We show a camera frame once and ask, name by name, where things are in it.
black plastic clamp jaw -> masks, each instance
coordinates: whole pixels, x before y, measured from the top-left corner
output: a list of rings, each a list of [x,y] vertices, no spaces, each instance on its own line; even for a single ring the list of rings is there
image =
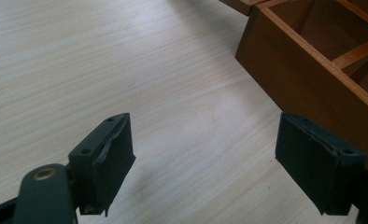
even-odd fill
[[[66,166],[28,173],[18,198],[0,204],[0,223],[78,223],[77,207],[82,215],[107,215],[134,160],[130,115],[106,119],[71,151]]]
[[[321,214],[346,216],[354,204],[357,223],[368,223],[364,152],[309,119],[282,113],[276,158]]]

wooden table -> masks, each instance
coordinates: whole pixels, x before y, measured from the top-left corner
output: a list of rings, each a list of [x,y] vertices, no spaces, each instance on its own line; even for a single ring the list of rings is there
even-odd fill
[[[234,58],[246,21],[212,0],[0,0],[0,203],[130,112],[137,160],[79,223],[354,223],[276,162],[280,110]]]

wooden drawer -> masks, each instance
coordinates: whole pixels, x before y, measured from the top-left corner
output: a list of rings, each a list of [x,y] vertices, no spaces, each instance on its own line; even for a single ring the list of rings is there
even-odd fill
[[[249,14],[236,59],[280,108],[368,153],[368,13],[346,0],[272,0]]]
[[[251,9],[259,3],[268,0],[220,0],[223,4],[235,9],[243,15],[249,16]]]

screw hole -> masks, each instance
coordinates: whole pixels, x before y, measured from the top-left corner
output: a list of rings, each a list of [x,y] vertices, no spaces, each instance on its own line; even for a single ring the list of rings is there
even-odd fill
[[[56,174],[56,170],[53,168],[46,168],[43,170],[38,171],[37,173],[35,173],[35,175],[33,176],[33,178],[35,180],[44,180],[44,179],[48,179],[51,176]]]
[[[88,149],[88,148],[85,148],[85,149],[82,149],[82,150],[81,150],[81,154],[82,154],[82,155],[89,154],[90,152],[91,152],[91,150],[90,150],[90,149]]]
[[[345,152],[346,154],[353,154],[353,153],[354,153],[352,150],[349,150],[349,149],[345,149],[345,150],[344,150],[344,152]]]

drawer compartment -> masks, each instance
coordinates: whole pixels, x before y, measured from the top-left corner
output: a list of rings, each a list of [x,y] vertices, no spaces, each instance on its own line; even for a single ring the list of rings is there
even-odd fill
[[[255,6],[236,59],[288,113],[368,153],[368,20],[341,0]]]

